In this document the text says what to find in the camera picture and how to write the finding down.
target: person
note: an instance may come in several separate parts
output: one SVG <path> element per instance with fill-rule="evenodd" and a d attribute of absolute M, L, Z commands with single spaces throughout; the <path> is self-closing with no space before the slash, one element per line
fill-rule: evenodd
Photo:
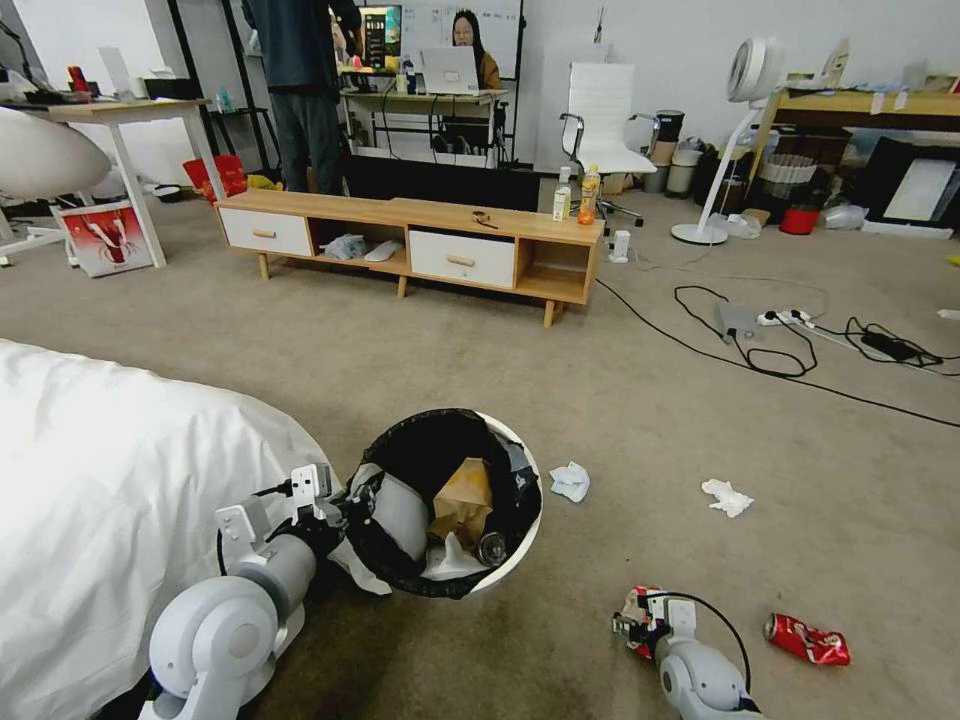
<path fill-rule="evenodd" d="M 317 192 L 340 195 L 340 84 L 330 10 L 362 54 L 360 11 L 353 0 L 242 0 L 260 37 L 280 160 L 288 190 L 307 192 L 307 159 Z"/>
<path fill-rule="evenodd" d="M 481 90 L 500 90 L 500 68 L 493 56 L 483 49 L 480 40 L 480 21 L 472 10 L 461 10 L 453 18 L 453 44 L 456 47 L 472 47 L 477 63 L 477 80 Z"/>

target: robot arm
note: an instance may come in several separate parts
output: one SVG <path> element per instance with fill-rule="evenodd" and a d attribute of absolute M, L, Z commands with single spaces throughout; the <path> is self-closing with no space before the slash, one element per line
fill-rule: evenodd
<path fill-rule="evenodd" d="M 657 664 L 667 701 L 682 720 L 764 720 L 740 671 L 696 639 L 696 605 L 659 588 L 634 588 L 613 631 Z"/>
<path fill-rule="evenodd" d="M 325 465 L 297 468 L 275 490 L 286 496 L 275 531 L 257 495 L 215 513 L 227 574 L 187 588 L 157 620 L 150 666 L 164 692 L 141 720 L 232 720 L 303 628 L 303 599 L 342 516 Z"/>

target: white bedsheet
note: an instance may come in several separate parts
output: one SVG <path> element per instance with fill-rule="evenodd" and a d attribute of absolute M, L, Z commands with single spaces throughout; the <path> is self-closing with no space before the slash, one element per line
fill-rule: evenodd
<path fill-rule="evenodd" d="M 253 398 L 0 340 L 0 718 L 132 687 L 166 604 L 217 574 L 213 511 L 318 461 Z"/>

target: slipper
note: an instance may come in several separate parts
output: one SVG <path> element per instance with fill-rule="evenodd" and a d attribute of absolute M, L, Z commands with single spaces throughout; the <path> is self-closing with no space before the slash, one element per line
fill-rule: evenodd
<path fill-rule="evenodd" d="M 396 240 L 387 240 L 364 255 L 363 259 L 367 262 L 383 262 L 392 258 L 393 254 L 402 247 L 403 245 Z"/>

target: beige carpet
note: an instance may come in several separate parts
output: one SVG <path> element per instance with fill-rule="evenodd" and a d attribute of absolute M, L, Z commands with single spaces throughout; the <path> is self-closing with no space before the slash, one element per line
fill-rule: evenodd
<path fill-rule="evenodd" d="M 638 247 L 677 264 L 698 248 L 668 229 L 692 204 L 627 196 L 647 226 Z M 702 595 L 741 630 L 754 696 L 770 718 L 945 718 L 960 706 L 960 431 L 698 357 L 656 335 L 609 292 L 544 330 L 542 308 L 492 294 L 274 264 L 228 251 L 202 202 L 158 206 L 170 266 L 90 280 L 59 248 L 0 271 L 0 335 L 254 395 L 299 420 L 346 478 L 364 447 L 419 410 L 496 416 L 541 468 L 574 459 L 593 485 L 582 505 L 549 495 L 537 542 L 493 592 L 460 603 L 341 587 L 309 609 L 303 635 L 251 718 L 670 717 L 656 673 L 610 636 L 637 582 Z M 823 318 L 874 320 L 960 353 L 957 245 L 766 230 L 690 266 L 790 278 L 829 292 Z M 816 290 L 732 281 L 636 263 L 599 276 L 651 321 L 724 357 L 687 317 L 675 285 L 702 283 L 766 307 L 824 309 Z M 713 303 L 690 296 L 708 316 Z M 759 347 L 803 355 L 783 329 Z M 811 380 L 960 421 L 956 381 L 868 363 L 816 342 Z M 756 498 L 730 520 L 700 483 Z M 766 643 L 783 611 L 846 633 L 849 668 L 818 668 Z M 701 636 L 736 660 L 719 623 Z"/>

